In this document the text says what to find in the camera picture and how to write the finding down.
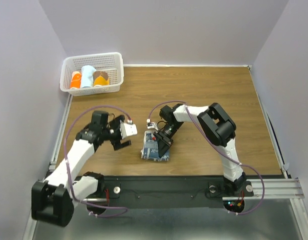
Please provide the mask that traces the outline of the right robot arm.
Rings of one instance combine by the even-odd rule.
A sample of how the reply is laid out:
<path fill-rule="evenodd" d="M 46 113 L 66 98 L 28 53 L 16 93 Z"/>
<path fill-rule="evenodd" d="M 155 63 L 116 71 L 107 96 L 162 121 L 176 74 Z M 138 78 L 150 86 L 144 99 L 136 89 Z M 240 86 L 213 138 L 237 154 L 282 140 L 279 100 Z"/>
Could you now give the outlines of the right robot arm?
<path fill-rule="evenodd" d="M 163 157 L 171 148 L 172 137 L 183 123 L 193 123 L 220 155 L 225 192 L 235 195 L 241 191 L 246 174 L 236 152 L 236 124 L 220 104 L 187 106 L 179 103 L 174 107 L 165 105 L 160 109 L 159 116 L 166 121 L 164 128 L 154 133 L 159 157 Z"/>

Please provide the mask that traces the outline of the blue white patterned towel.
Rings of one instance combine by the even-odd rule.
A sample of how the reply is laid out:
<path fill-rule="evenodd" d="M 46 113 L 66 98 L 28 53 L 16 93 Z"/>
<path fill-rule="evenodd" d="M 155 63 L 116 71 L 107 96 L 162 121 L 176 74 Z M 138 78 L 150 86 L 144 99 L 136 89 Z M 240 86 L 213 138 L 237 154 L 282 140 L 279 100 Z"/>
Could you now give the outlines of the blue white patterned towel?
<path fill-rule="evenodd" d="M 168 162 L 170 159 L 170 151 L 168 150 L 162 157 L 159 156 L 158 142 L 154 136 L 154 132 L 154 130 L 147 130 L 144 132 L 141 159 L 154 162 Z"/>

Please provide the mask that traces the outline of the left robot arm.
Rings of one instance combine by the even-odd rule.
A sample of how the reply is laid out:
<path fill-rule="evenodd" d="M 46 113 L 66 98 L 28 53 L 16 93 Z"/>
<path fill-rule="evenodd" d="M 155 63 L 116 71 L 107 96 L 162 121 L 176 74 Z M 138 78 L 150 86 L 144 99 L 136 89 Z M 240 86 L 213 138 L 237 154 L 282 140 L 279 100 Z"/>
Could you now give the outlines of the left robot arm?
<path fill-rule="evenodd" d="M 96 110 L 91 121 L 77 133 L 70 150 L 64 150 L 64 159 L 44 180 L 37 181 L 31 190 L 32 219 L 65 227 L 71 221 L 78 204 L 109 209 L 110 206 L 88 202 L 90 195 L 100 197 L 105 190 L 104 177 L 88 172 L 76 180 L 86 161 L 105 141 L 114 150 L 131 145 L 128 139 L 137 135 L 137 127 L 129 117 L 119 115 L 108 120 L 109 113 Z"/>

